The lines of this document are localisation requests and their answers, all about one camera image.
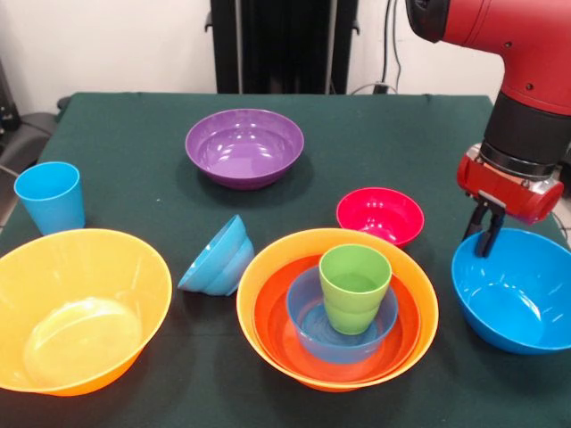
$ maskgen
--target black metal frame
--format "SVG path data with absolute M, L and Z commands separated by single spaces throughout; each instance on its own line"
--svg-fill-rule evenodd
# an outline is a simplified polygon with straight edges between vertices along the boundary
M 15 131 L 20 126 L 20 114 L 12 98 L 4 67 L 0 60 L 0 135 L 4 131 Z
M 331 92 L 344 94 L 359 0 L 337 2 Z M 323 94 L 331 0 L 241 0 L 243 92 Z M 239 93 L 236 0 L 211 0 L 220 94 Z

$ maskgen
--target cup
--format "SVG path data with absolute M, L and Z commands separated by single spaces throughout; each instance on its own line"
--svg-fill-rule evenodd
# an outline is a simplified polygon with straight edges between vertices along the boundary
M 319 261 L 319 281 L 331 326 L 342 334 L 361 334 L 370 326 L 389 288 L 389 260 L 365 245 L 339 245 Z
M 66 162 L 46 162 L 26 169 L 14 192 L 42 235 L 86 225 L 79 170 Z

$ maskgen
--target dark green cloth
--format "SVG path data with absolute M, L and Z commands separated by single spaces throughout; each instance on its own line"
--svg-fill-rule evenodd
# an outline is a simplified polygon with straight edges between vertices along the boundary
M 284 113 L 305 134 L 292 170 L 257 192 L 213 184 L 185 154 L 197 120 L 237 107 Z M 175 284 L 234 214 L 260 251 L 292 232 L 335 226 L 347 192 L 388 186 L 426 213 L 425 230 L 407 251 L 436 289 L 438 334 L 423 359 L 389 383 L 324 393 L 258 357 L 238 326 L 234 297 L 175 292 L 163 327 L 115 384 L 70 399 L 0 391 L 0 426 L 570 426 L 569 354 L 528 358 L 488 346 L 465 324 L 452 290 L 452 254 L 474 208 L 456 168 L 481 140 L 490 111 L 486 98 L 470 96 L 74 96 L 42 161 L 77 165 L 88 225 L 149 242 Z M 533 230 L 563 242 L 551 219 Z M 19 204 L 0 253 L 38 236 Z

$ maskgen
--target green cup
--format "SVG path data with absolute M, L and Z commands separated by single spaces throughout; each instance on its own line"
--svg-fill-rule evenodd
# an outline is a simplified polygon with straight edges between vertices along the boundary
M 319 261 L 325 310 L 342 334 L 361 334 L 375 319 L 393 270 L 389 260 L 365 245 L 339 245 Z

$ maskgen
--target red bowl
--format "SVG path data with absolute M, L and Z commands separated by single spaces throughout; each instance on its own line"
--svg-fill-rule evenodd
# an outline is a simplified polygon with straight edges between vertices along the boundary
M 320 256 L 298 259 L 279 269 L 263 286 L 254 308 L 255 331 L 262 348 L 288 370 L 316 381 L 364 383 L 398 368 L 417 344 L 420 314 L 407 287 L 393 276 L 391 286 L 399 302 L 399 316 L 378 350 L 353 364 L 332 364 L 313 357 L 299 342 L 287 315 L 286 295 L 295 278 L 318 265 Z
M 337 205 L 337 223 L 360 230 L 402 248 L 419 234 L 425 215 L 404 193 L 384 187 L 365 187 L 346 194 Z

